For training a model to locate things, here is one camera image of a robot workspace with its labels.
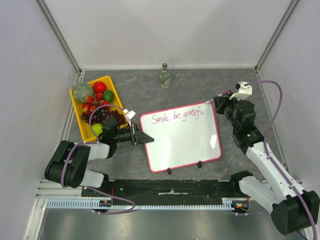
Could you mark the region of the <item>magenta whiteboard marker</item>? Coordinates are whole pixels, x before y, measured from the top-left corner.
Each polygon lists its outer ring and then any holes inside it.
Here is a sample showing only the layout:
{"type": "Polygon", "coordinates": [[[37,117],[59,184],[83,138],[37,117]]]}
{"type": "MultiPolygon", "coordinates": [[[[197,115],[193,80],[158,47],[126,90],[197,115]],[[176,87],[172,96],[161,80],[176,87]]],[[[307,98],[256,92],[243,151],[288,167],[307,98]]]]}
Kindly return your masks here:
{"type": "Polygon", "coordinates": [[[220,98],[220,97],[223,97],[223,96],[225,96],[225,95],[228,95],[228,94],[231,93],[231,92],[232,92],[232,90],[231,90],[231,89],[228,89],[228,90],[220,93],[219,95],[213,96],[211,99],[207,100],[207,101],[205,102],[205,104],[212,104],[217,98],[220,98]]]}

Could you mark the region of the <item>pink framed whiteboard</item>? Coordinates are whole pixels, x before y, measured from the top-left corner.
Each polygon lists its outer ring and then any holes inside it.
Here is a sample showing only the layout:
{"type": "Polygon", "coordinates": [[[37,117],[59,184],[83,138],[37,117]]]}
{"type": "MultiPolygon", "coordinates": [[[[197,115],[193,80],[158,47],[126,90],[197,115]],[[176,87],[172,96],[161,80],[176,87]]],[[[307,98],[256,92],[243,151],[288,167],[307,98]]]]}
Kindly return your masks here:
{"type": "Polygon", "coordinates": [[[154,139],[145,145],[153,173],[198,163],[222,156],[222,148],[211,103],[199,102],[141,115],[142,131],[154,139]]]}

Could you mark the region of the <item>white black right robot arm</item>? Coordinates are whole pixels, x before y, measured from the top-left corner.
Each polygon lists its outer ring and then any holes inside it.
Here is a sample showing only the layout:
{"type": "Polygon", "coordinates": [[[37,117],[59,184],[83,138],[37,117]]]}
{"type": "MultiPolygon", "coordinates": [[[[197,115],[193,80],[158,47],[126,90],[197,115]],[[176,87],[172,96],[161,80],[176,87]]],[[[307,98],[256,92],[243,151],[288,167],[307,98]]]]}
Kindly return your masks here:
{"type": "Polygon", "coordinates": [[[235,145],[258,167],[269,184],[265,187],[250,172],[241,171],[231,176],[230,193],[235,197],[243,194],[252,197],[270,214],[282,235],[311,227],[313,238],[317,239],[319,196],[313,190],[305,190],[274,156],[265,137],[255,126],[255,105],[230,96],[213,97],[215,112],[226,117],[232,127],[235,145]]]}

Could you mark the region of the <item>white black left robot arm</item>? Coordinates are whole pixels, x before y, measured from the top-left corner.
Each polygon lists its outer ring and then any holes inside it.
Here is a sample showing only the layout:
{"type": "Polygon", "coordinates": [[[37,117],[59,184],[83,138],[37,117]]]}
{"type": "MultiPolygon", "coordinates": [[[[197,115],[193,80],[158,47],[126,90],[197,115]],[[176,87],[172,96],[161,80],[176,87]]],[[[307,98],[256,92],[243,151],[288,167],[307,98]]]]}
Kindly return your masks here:
{"type": "Polygon", "coordinates": [[[103,121],[98,141],[61,141],[44,171],[44,177],[61,184],[62,187],[77,188],[89,182],[93,184],[92,191],[99,197],[104,197],[109,193],[110,185],[104,181],[102,173],[86,170],[88,161],[111,158],[118,148],[118,143],[131,142],[136,146],[154,141],[154,138],[144,133],[135,123],[129,128],[120,129],[114,117],[108,118],[103,121]]]}

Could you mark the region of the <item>light green apple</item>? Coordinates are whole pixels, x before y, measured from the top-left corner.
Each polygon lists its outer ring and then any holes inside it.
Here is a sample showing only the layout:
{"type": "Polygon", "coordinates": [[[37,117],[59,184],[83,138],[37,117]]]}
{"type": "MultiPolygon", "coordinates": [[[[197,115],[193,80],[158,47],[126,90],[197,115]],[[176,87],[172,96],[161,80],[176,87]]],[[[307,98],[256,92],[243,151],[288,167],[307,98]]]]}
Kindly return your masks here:
{"type": "Polygon", "coordinates": [[[103,132],[103,126],[100,123],[93,124],[92,130],[95,135],[99,136],[103,132]]]}

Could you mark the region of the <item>purple grape bunch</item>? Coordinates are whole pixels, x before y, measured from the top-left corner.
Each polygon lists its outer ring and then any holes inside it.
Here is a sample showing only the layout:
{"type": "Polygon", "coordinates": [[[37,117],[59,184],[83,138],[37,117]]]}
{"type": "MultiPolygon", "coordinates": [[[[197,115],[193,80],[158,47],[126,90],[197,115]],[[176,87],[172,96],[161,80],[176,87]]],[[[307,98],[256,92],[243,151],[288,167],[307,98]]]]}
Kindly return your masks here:
{"type": "Polygon", "coordinates": [[[119,127],[127,123],[127,121],[125,120],[125,116],[122,113],[120,113],[117,109],[110,110],[110,108],[107,106],[98,109],[93,114],[93,116],[91,117],[91,125],[102,124],[104,120],[109,118],[115,118],[119,127]]]}

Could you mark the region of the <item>green lime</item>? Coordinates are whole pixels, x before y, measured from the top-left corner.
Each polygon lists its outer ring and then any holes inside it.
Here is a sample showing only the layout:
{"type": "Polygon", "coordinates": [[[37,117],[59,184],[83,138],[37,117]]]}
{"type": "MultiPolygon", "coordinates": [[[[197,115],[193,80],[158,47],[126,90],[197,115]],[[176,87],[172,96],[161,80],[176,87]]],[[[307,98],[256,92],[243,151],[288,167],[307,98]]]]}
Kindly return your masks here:
{"type": "Polygon", "coordinates": [[[115,98],[115,95],[114,95],[114,93],[113,93],[112,90],[107,89],[107,90],[105,90],[105,91],[102,93],[102,99],[103,99],[104,101],[107,101],[107,102],[109,102],[109,103],[112,103],[113,100],[114,100],[114,98],[115,98]]]}

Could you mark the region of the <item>yellow plastic bin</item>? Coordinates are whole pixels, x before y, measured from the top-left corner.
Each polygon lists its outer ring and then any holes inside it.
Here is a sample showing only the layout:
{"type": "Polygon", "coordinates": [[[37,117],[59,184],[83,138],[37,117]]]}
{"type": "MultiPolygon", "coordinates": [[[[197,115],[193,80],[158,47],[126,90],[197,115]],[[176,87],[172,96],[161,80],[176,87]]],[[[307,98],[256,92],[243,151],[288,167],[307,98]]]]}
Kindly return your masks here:
{"type": "MultiPolygon", "coordinates": [[[[82,110],[82,104],[80,102],[77,102],[74,100],[73,98],[73,94],[72,94],[72,87],[75,85],[71,86],[71,89],[69,90],[70,93],[70,97],[71,97],[71,102],[73,105],[73,109],[75,112],[75,116],[76,116],[76,120],[79,126],[79,131],[80,131],[80,135],[83,141],[85,142],[94,142],[97,140],[96,136],[94,134],[94,131],[92,130],[92,125],[91,125],[91,118],[94,115],[94,113],[104,107],[109,107],[110,110],[118,110],[120,113],[123,113],[124,107],[120,101],[120,98],[118,96],[118,93],[116,91],[115,85],[111,79],[110,76],[106,75],[103,76],[101,78],[89,81],[89,82],[81,82],[81,83],[87,83],[89,85],[91,85],[93,87],[95,82],[101,81],[103,83],[105,83],[105,85],[107,86],[107,90],[111,90],[114,93],[114,100],[113,102],[106,104],[106,105],[101,105],[98,106],[92,113],[86,113],[82,110]]],[[[129,124],[128,122],[126,122],[126,124],[118,126],[119,129],[124,129],[126,127],[128,127],[129,124]]]]}

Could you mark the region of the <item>red strawberry cluster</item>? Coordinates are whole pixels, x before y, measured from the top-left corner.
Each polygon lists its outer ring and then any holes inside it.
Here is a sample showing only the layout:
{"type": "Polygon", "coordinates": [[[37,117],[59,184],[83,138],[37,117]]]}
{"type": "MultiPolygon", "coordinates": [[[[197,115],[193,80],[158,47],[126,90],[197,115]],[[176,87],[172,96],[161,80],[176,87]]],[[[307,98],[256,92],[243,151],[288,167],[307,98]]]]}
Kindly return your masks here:
{"type": "Polygon", "coordinates": [[[87,96],[84,98],[84,103],[81,105],[82,110],[85,113],[92,113],[97,107],[102,105],[108,105],[109,102],[103,99],[102,93],[97,93],[95,97],[87,96]]]}

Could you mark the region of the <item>clear glass soda bottle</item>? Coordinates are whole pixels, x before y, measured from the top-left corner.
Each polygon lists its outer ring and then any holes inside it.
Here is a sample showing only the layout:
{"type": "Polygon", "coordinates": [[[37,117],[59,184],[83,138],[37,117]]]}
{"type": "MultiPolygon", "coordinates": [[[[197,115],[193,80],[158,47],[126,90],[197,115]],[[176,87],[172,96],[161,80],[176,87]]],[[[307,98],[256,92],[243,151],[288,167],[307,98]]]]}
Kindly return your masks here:
{"type": "Polygon", "coordinates": [[[167,63],[163,63],[159,74],[159,84],[162,88],[168,88],[171,83],[171,71],[167,63]]]}

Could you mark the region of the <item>red apple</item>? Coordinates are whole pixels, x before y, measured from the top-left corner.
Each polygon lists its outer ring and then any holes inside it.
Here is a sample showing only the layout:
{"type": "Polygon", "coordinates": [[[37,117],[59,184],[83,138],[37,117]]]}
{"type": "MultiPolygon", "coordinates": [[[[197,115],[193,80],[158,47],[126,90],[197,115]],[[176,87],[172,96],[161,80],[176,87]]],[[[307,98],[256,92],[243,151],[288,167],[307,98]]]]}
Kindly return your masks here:
{"type": "Polygon", "coordinates": [[[93,84],[93,90],[96,94],[102,94],[104,91],[107,90],[107,86],[104,82],[102,81],[96,81],[93,84]]]}

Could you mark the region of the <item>green netted melon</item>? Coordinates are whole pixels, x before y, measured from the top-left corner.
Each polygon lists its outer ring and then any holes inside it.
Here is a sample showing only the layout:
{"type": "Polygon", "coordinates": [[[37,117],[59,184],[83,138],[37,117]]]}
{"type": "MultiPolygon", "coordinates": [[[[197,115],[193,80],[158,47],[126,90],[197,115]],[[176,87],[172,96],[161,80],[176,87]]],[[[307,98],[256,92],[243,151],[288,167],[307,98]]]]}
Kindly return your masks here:
{"type": "Polygon", "coordinates": [[[73,99],[76,102],[84,103],[86,97],[93,97],[94,90],[93,87],[87,83],[78,83],[71,88],[73,99]]]}

